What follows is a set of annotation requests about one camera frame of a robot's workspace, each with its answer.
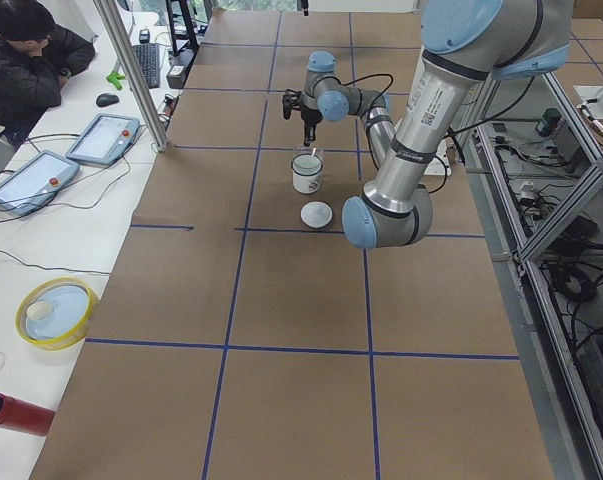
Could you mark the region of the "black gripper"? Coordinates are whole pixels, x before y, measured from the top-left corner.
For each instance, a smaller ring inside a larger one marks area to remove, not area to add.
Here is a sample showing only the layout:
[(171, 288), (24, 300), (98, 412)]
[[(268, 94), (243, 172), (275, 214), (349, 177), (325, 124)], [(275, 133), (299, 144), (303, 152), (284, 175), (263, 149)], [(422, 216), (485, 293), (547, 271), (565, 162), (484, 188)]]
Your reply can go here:
[(321, 112), (310, 108), (304, 103), (300, 107), (301, 118), (304, 122), (304, 146), (310, 146), (316, 141), (316, 126), (323, 120)]

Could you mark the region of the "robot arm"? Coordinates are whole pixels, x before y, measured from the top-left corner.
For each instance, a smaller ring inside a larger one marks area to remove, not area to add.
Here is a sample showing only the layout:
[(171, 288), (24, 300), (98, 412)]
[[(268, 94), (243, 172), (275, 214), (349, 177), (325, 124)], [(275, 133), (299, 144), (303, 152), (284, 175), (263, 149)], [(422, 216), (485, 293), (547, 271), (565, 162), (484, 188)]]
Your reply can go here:
[(379, 169), (360, 195), (347, 199), (342, 225), (360, 249), (410, 245), (432, 224), (433, 207), (421, 179), (468, 91), (487, 78), (533, 78), (568, 58), (570, 1), (430, 1), (421, 16), (423, 71), (399, 124), (384, 96), (343, 84), (326, 51), (310, 55), (303, 90), (284, 102), (304, 121), (304, 142), (316, 125), (359, 117)]

